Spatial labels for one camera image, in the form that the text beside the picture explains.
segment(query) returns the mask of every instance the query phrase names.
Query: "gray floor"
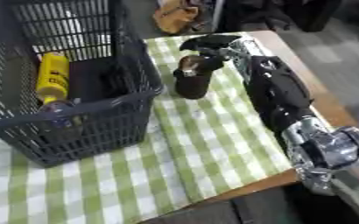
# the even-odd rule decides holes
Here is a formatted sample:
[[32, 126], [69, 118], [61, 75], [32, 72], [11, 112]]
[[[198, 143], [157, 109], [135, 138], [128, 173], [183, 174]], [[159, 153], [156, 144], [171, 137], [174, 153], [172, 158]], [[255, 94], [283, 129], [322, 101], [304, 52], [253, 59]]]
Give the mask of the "gray floor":
[[[156, 0], [125, 2], [144, 39], [165, 35], [151, 18], [158, 7]], [[265, 27], [260, 24], [243, 27], [244, 31], [259, 29]], [[359, 27], [332, 19], [321, 32], [304, 33], [293, 28], [278, 33], [359, 121]]]

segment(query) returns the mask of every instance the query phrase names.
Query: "green checkered tablecloth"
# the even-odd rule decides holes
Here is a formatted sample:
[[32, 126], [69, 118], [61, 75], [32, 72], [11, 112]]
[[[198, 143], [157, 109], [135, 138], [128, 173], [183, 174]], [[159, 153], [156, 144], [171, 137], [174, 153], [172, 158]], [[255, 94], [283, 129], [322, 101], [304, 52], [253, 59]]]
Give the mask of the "green checkered tablecloth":
[[[251, 53], [271, 55], [255, 39]], [[170, 145], [187, 197], [196, 202], [291, 168], [272, 133], [261, 123], [232, 62], [214, 72], [207, 95], [180, 98], [172, 71], [196, 52], [178, 50], [191, 37], [147, 40], [150, 55], [166, 85], [155, 112]]]
[[289, 169], [231, 63], [204, 99], [175, 94], [185, 39], [146, 41], [165, 91], [144, 142], [42, 169], [0, 140], [0, 223], [134, 223]]

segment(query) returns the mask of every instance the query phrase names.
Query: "robotic hand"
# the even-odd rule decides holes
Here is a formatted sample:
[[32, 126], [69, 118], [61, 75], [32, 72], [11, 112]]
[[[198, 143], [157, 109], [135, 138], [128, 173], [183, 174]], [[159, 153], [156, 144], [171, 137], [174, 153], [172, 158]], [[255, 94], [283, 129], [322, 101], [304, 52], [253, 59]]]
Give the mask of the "robotic hand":
[[233, 60], [256, 112], [314, 193], [334, 195], [334, 174], [359, 165], [359, 129], [326, 127], [311, 110], [302, 81], [280, 58], [265, 56], [253, 39], [207, 35], [187, 40], [180, 50], [198, 51], [206, 57], [203, 69], [211, 71]]

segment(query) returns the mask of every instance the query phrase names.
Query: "basket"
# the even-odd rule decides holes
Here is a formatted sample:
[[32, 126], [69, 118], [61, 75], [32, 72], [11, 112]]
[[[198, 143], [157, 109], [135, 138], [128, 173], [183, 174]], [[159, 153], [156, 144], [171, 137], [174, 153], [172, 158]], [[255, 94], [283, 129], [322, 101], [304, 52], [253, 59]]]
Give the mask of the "basket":
[[[162, 84], [127, 14], [118, 0], [0, 0], [0, 138], [44, 167], [141, 142]], [[57, 51], [81, 103], [42, 113], [39, 61]]]

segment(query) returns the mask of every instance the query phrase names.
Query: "yellow bottle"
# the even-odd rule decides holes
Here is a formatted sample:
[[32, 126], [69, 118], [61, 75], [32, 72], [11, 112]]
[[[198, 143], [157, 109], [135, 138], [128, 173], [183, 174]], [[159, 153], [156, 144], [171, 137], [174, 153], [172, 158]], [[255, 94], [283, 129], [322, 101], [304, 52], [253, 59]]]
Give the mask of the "yellow bottle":
[[39, 68], [38, 98], [46, 105], [67, 99], [69, 60], [60, 52], [46, 53]]

